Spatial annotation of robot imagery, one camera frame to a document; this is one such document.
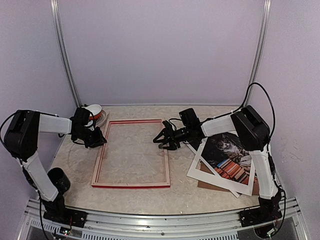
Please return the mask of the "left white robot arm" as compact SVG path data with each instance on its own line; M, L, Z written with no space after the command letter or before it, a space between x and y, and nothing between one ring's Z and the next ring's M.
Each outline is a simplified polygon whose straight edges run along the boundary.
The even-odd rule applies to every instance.
M76 109L71 118L20 109L8 117L10 124L0 142L18 161L23 172L31 179L30 185L46 202L54 202L59 190L41 163L38 154L39 134L70 135L73 142L81 140L85 148L103 146L107 140L95 123L89 123L90 114L89 110L81 107Z

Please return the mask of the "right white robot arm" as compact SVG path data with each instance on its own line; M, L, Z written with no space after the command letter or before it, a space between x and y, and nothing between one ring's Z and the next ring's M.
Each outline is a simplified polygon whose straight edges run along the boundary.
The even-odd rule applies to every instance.
M181 142L202 140L235 131L244 150L253 160L259 184L259 197L270 200L277 194L267 153L270 127L252 106L247 105L240 110L203 122L193 108L183 110L179 115L184 125L180 129L175 130L168 120L162 122L164 128L153 139L153 143L159 144L160 149L177 150Z

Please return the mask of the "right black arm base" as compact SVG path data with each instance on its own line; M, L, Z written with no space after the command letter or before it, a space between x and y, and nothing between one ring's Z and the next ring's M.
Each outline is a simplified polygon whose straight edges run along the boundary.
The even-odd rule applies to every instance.
M281 191L271 199L259 197L259 207L248 208L239 212L240 223L242 227L258 225L282 218L280 209Z

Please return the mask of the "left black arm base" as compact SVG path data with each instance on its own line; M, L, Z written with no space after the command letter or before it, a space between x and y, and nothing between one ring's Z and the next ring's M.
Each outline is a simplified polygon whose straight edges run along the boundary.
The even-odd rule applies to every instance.
M44 205L43 217L52 222L68 225L71 227L84 228L88 213L82 210L67 208L65 198L58 194L53 201L41 200Z

